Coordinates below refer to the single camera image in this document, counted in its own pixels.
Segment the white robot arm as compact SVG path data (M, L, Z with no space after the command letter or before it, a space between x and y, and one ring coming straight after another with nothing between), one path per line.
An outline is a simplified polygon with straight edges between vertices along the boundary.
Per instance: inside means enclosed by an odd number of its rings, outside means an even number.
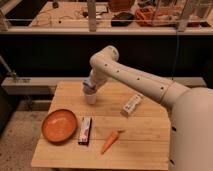
M213 171L213 90L189 88L173 80L127 67L107 46L90 58L83 82L87 98L112 77L165 107L170 114L169 171Z

